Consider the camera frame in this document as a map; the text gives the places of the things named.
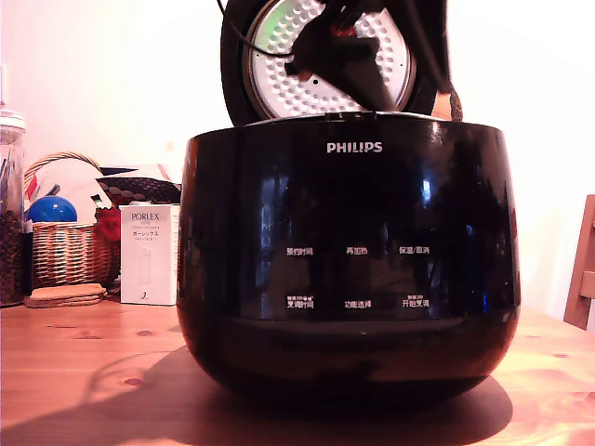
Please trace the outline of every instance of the wooden table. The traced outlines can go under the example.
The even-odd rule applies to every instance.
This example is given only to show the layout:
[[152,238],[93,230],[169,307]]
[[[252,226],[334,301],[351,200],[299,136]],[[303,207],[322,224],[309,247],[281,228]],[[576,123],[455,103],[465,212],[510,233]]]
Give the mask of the wooden table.
[[3,446],[595,445],[595,336],[524,308],[480,386],[424,413],[318,420],[248,408],[202,372],[174,308],[1,311]]

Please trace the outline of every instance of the perforated steam plate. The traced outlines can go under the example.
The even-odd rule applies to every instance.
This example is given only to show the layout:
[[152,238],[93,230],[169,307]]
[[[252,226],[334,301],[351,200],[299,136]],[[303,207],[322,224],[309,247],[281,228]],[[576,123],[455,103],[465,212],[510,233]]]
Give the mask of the perforated steam plate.
[[[304,26],[324,10],[314,0],[271,0],[258,14],[248,34],[254,45],[273,53],[287,53]],[[415,62],[403,36],[386,10],[362,15],[355,23],[360,37],[377,37],[380,49],[377,66],[384,76],[396,110],[409,99],[415,78]],[[326,112],[359,112],[363,108],[351,97],[312,76],[307,82],[287,76],[287,59],[248,52],[244,60],[246,88],[259,111],[268,118],[283,118]]]

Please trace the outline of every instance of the cork coaster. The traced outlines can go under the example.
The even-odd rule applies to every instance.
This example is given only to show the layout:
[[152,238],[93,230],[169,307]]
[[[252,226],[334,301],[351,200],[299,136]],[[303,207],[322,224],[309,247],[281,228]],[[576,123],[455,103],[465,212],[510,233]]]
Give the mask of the cork coaster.
[[72,299],[63,300],[31,300],[30,297],[25,297],[25,306],[27,308],[58,308],[58,307],[82,307],[87,305],[95,305],[101,302],[103,296],[90,295],[87,297],[74,297]]
[[31,293],[31,299],[56,300],[70,297],[103,294],[105,294],[105,288],[103,288],[98,283],[86,283],[82,285],[62,285],[37,288]]
[[28,308],[82,307],[97,304],[106,294],[96,283],[56,286],[33,290],[24,303]]

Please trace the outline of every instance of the button label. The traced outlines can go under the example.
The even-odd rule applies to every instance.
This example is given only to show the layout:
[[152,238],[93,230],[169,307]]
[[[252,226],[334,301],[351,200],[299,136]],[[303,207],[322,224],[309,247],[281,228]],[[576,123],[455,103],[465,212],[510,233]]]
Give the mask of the button label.
[[403,301],[403,308],[429,308],[430,301],[423,295],[408,295]]
[[313,256],[314,248],[287,248],[288,256]]
[[287,308],[314,309],[314,296],[313,295],[289,295],[287,297]]
[[367,309],[372,307],[371,300],[346,300],[345,308],[347,309]]
[[399,254],[401,255],[412,255],[412,254],[429,254],[430,248],[428,246],[400,246]]
[[356,248],[355,246],[347,248],[349,256],[367,256],[368,248]]

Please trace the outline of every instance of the white box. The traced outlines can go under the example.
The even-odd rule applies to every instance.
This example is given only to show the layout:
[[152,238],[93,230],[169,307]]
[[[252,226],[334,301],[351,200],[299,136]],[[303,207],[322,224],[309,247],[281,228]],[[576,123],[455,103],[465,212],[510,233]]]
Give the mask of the white box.
[[123,304],[176,305],[179,204],[120,206]]

